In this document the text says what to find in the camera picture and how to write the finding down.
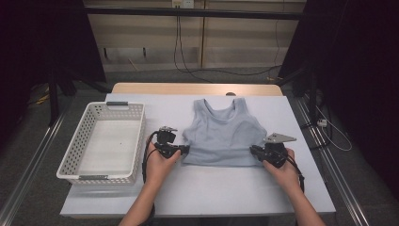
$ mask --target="power outlet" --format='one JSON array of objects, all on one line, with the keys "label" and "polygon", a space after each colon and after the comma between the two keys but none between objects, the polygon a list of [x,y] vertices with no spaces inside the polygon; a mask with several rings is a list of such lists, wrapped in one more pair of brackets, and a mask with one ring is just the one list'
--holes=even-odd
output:
[{"label": "power outlet", "polygon": [[182,8],[183,0],[172,0],[172,7],[173,8]]},{"label": "power outlet", "polygon": [[183,0],[182,8],[194,8],[194,0]]}]

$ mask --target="white table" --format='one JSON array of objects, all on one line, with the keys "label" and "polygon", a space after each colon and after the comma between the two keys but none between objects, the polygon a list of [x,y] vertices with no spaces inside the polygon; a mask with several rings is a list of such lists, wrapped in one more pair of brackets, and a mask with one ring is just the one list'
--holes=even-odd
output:
[{"label": "white table", "polygon": [[[235,97],[116,93],[108,94],[106,101],[144,103],[147,120],[145,136],[163,125],[168,125],[179,129],[174,143],[183,144],[182,132],[194,117],[193,101],[201,98],[205,98],[214,109],[221,109],[229,106]],[[250,114],[258,119],[268,134],[276,132],[297,138],[297,141],[288,142],[285,146],[295,150],[296,162],[306,178],[308,199],[319,213],[335,212],[286,97],[245,98]],[[122,217],[134,202],[142,185],[139,168],[133,186],[72,186],[60,214],[74,218]],[[155,206],[155,215],[158,217],[267,216],[293,213],[285,194],[263,168],[186,166],[180,162],[164,183]]]}]

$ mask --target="white wall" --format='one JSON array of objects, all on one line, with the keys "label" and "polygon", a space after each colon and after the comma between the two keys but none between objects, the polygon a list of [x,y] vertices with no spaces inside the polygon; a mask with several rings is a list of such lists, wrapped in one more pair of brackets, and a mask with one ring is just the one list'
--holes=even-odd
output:
[{"label": "white wall", "polygon": [[[301,12],[305,1],[195,0],[195,8]],[[171,0],[86,0],[86,5],[170,8]],[[176,17],[89,15],[106,71],[174,68]],[[270,67],[280,65],[297,21],[182,17],[184,60],[189,68]],[[181,63],[178,48],[176,61]]]}]

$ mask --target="white plastic basket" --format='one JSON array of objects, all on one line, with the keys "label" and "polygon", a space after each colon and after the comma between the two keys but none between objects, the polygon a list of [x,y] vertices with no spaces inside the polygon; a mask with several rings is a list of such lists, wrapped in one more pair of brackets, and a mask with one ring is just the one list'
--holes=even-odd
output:
[{"label": "white plastic basket", "polygon": [[78,185],[132,184],[144,127],[144,104],[88,104],[56,176]]}]

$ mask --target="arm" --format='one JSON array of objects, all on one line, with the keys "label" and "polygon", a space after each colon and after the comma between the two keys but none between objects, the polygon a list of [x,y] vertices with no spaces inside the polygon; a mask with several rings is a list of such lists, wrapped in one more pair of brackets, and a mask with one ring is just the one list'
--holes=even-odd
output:
[{"label": "arm", "polygon": [[[150,143],[148,154],[154,149],[155,147]],[[140,194],[132,207],[130,207],[129,211],[120,222],[120,226],[136,226],[143,223],[149,217],[155,197],[179,157],[180,151],[176,152],[169,159],[164,158],[159,152],[153,152],[151,154],[147,162],[147,181],[141,188]]]},{"label": "arm", "polygon": [[[287,151],[294,158],[294,151],[291,149],[287,149]],[[286,162],[281,168],[277,169],[265,160],[263,161],[263,165],[275,177],[277,183],[290,199],[299,226],[325,225],[302,192],[298,182],[298,174],[294,166]]]}]

